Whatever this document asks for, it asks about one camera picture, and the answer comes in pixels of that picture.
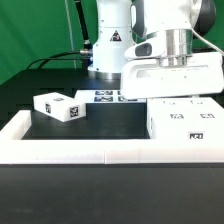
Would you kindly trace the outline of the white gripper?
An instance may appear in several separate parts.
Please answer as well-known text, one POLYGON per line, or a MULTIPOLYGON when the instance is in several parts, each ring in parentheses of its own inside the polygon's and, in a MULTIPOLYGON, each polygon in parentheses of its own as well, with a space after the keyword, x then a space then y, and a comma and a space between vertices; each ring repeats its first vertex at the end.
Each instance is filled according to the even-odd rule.
POLYGON ((220 93, 224 89, 222 55, 196 53, 186 66, 162 67, 156 59, 133 60, 122 71, 120 90, 126 99, 220 93))

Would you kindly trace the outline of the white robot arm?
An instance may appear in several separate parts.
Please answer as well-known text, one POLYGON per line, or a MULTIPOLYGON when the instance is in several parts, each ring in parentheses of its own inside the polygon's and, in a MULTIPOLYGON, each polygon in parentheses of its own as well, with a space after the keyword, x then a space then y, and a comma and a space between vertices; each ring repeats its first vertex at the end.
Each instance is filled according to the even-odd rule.
POLYGON ((89 72, 118 78, 126 99, 224 90, 224 52, 194 53, 214 24, 212 0, 96 0, 98 40, 89 72))

